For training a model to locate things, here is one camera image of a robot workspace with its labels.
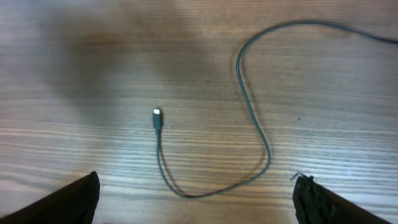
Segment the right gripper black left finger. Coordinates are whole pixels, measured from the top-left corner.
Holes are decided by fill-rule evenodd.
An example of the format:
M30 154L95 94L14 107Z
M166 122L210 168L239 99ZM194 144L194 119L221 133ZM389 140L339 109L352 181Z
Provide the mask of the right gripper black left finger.
M1 224L62 224L93 222L100 198L95 171L52 194L1 218Z

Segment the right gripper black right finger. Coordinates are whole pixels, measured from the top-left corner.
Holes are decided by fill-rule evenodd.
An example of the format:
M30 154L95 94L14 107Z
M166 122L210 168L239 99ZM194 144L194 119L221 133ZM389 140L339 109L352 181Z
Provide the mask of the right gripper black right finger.
M390 224L328 190L314 176L295 174L292 200L299 224Z

